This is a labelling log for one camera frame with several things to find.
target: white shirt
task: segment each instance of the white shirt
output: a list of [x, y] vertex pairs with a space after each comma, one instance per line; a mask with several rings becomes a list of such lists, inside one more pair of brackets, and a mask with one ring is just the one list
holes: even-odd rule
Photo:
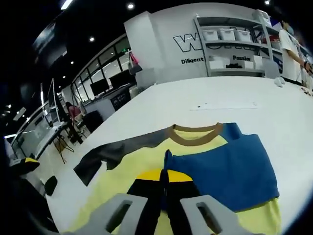
[[297, 41], [289, 35], [287, 31], [281, 29], [279, 31], [279, 39], [282, 45], [283, 53], [283, 77], [292, 81], [302, 82], [301, 67], [298, 62], [292, 59], [286, 50], [291, 50], [299, 56]]

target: storage box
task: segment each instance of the storage box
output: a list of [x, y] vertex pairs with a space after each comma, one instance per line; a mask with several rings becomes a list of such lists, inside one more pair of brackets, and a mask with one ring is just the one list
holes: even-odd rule
[[216, 60], [216, 61], [209, 61], [209, 67], [210, 69], [224, 69], [225, 64], [222, 60]]
[[254, 63], [251, 61], [241, 60], [238, 61], [238, 64], [243, 67], [243, 69], [254, 69]]
[[254, 68], [256, 70], [262, 70], [263, 69], [263, 60], [262, 56], [254, 55], [251, 58], [251, 61], [253, 62]]
[[236, 36], [237, 41], [252, 42], [251, 37], [250, 37], [250, 32], [248, 31], [236, 30], [235, 36]]
[[234, 29], [232, 28], [220, 28], [220, 36], [225, 41], [235, 41]]
[[216, 56], [216, 55], [210, 55], [209, 56], [210, 61], [223, 61], [224, 65], [229, 65], [230, 64], [230, 58], [228, 57], [221, 57], [221, 56]]
[[217, 41], [219, 39], [216, 29], [203, 31], [203, 36], [206, 41]]

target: brown collar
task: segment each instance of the brown collar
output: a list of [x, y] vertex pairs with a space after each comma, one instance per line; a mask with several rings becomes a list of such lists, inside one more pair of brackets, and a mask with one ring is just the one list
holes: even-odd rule
[[[170, 138], [175, 141], [176, 143], [179, 143], [184, 146], [198, 146], [202, 145], [205, 143], [209, 143], [211, 140], [213, 140], [216, 136], [218, 136], [223, 129], [223, 125], [221, 123], [217, 123], [216, 125], [213, 126], [207, 126], [207, 127], [197, 127], [197, 128], [192, 128], [192, 127], [183, 127], [183, 126], [178, 126], [174, 124], [169, 128], [169, 136]], [[211, 131], [205, 136], [202, 136], [199, 139], [196, 140], [185, 140], [182, 137], [180, 137], [178, 134], [176, 134], [175, 130], [178, 131], [185, 131], [185, 132], [206, 132], [206, 131]]]

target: blue fabric panel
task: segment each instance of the blue fabric panel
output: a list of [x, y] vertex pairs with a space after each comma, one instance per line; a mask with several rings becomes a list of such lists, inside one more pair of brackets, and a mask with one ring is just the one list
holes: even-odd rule
[[232, 140], [236, 140], [240, 138], [243, 134], [241, 133], [238, 125], [234, 122], [232, 123], [224, 123], [223, 124], [223, 130], [220, 133], [220, 136], [222, 136], [227, 142], [230, 142]]
[[266, 150], [257, 135], [198, 154], [165, 153], [164, 169], [190, 176], [201, 195], [209, 194], [233, 211], [278, 197], [277, 181]]

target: window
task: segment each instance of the window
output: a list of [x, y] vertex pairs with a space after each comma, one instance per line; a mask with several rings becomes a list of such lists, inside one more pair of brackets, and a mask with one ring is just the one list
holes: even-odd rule
[[109, 78], [121, 72], [121, 69], [118, 66], [117, 60], [114, 60], [113, 62], [108, 63], [102, 69], [103, 69], [105, 77], [108, 80], [109, 85], [111, 85]]
[[83, 84], [79, 78], [75, 81], [75, 84], [76, 84], [77, 90], [79, 92], [79, 94], [77, 93], [77, 96], [80, 97], [82, 99], [82, 101], [88, 100], [88, 97], [87, 97], [87, 94], [84, 90]]
[[84, 81], [88, 77], [87, 69], [85, 69], [80, 76], [81, 76], [82, 80]]
[[107, 62], [108, 60], [110, 60], [114, 56], [115, 56], [115, 52], [114, 52], [114, 49], [111, 47], [108, 50], [106, 50], [105, 52], [103, 52], [99, 56], [99, 59], [100, 59], [101, 64], [104, 64], [105, 62]]
[[131, 49], [131, 46], [129, 45], [128, 38], [124, 38], [121, 41], [119, 41], [116, 45], [116, 51], [117, 53], [126, 52], [128, 49]]
[[120, 61], [121, 66], [122, 66], [122, 70], [123, 71], [128, 70], [129, 54], [127, 53], [125, 55], [122, 55], [119, 58], [119, 61]]
[[101, 70], [98, 70], [93, 76], [91, 76], [91, 79], [92, 79], [93, 82], [97, 82], [97, 81], [99, 81], [99, 80], [101, 80], [103, 78], [104, 77], [102, 75]]
[[89, 72], [90, 72], [90, 73], [93, 73], [93, 72], [96, 71], [98, 68], [100, 68], [100, 65], [99, 65], [98, 59], [96, 58], [96, 59], [88, 66], [88, 69], [89, 69]]
[[94, 99], [94, 95], [93, 95], [93, 92], [92, 92], [92, 89], [90, 86], [92, 84], [91, 80], [88, 79], [88, 80], [84, 81], [83, 83], [84, 83], [84, 87], [86, 89], [86, 92], [88, 94], [89, 99]]

